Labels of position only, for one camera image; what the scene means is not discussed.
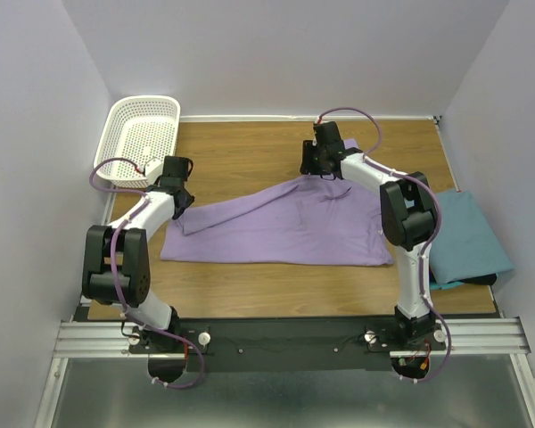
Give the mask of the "purple t shirt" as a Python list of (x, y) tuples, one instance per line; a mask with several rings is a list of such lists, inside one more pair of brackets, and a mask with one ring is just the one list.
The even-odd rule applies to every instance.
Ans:
[(380, 267), (387, 248), (378, 196), (348, 180), (300, 176), (192, 207), (169, 223), (165, 261)]

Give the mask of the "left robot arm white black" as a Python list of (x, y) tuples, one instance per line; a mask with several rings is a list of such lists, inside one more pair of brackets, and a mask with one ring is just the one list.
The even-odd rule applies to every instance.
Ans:
[(104, 226), (91, 226), (86, 232), (82, 293), (90, 300), (116, 305), (123, 320), (133, 322), (140, 331), (160, 334), (184, 345), (197, 347), (181, 336), (177, 311), (151, 291), (149, 242), (161, 225), (178, 219), (194, 202), (185, 188), (193, 172), (193, 161), (166, 156), (150, 160), (143, 167), (123, 157), (112, 157), (94, 166), (89, 184), (95, 188), (99, 169), (113, 162), (124, 162), (147, 179), (144, 190), (112, 188), (107, 193), (139, 196), (132, 209)]

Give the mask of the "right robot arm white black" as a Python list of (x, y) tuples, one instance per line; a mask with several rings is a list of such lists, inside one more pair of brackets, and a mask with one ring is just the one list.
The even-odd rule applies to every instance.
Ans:
[(382, 230), (395, 247), (399, 272), (399, 298), (390, 336), (409, 346), (436, 328), (430, 295), (429, 255), (440, 231), (439, 204), (424, 174), (407, 174), (384, 166), (343, 141), (338, 125), (318, 120), (314, 139), (302, 144), (300, 172), (331, 175), (377, 192)]

